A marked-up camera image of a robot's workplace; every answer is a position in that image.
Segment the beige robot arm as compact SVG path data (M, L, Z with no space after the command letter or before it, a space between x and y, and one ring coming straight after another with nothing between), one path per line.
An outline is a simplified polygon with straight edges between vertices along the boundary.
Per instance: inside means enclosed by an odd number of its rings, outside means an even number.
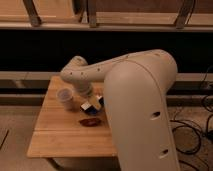
M166 94L177 64L161 49L122 55L89 65L73 57L61 79L96 108L94 82L103 84L104 107L121 171L180 171Z

